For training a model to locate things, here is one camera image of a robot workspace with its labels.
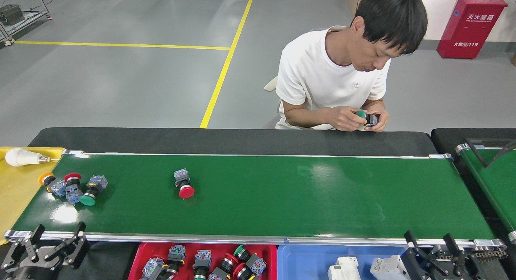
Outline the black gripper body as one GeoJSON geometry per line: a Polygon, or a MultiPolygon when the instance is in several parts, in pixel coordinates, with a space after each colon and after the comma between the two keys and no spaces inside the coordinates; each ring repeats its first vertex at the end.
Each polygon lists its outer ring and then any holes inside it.
{"type": "Polygon", "coordinates": [[[56,280],[63,266],[74,265],[74,258],[66,253],[52,254],[50,249],[36,251],[36,260],[26,257],[21,261],[6,258],[1,264],[6,280],[56,280]]]}

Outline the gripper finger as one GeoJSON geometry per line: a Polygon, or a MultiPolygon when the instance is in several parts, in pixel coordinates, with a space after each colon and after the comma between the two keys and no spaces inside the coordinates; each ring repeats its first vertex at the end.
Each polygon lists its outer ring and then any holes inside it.
{"type": "Polygon", "coordinates": [[[440,280],[435,261],[418,245],[411,230],[404,234],[408,248],[401,256],[402,263],[411,280],[440,280]]]}
{"type": "Polygon", "coordinates": [[[46,228],[39,224],[33,232],[30,232],[21,241],[13,243],[1,264],[2,270],[15,270],[20,266],[21,256],[26,253],[30,262],[37,263],[40,260],[37,254],[38,246],[42,234],[46,228]]]}
{"type": "Polygon", "coordinates": [[[477,255],[459,247],[450,233],[446,234],[443,239],[447,248],[447,258],[442,261],[442,279],[483,280],[484,271],[477,255]]]}
{"type": "Polygon", "coordinates": [[[85,228],[85,223],[80,221],[72,237],[63,239],[59,245],[45,252],[44,263],[52,264],[51,268],[62,265],[79,268],[90,248],[84,234],[85,228]]]}

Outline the person's left hand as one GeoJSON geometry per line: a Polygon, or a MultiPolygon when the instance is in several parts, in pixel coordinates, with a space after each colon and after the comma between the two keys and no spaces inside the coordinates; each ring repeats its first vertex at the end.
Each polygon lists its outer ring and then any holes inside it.
{"type": "Polygon", "coordinates": [[[383,132],[389,122],[389,113],[380,105],[360,109],[356,113],[359,119],[358,130],[383,132]]]}

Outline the person's right hand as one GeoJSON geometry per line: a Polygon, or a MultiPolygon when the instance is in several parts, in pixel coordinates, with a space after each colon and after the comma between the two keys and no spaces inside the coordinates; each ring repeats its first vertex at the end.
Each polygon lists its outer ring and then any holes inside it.
{"type": "Polygon", "coordinates": [[[339,131],[352,132],[366,124],[366,119],[356,113],[361,111],[353,107],[333,107],[329,109],[328,124],[339,131]]]}

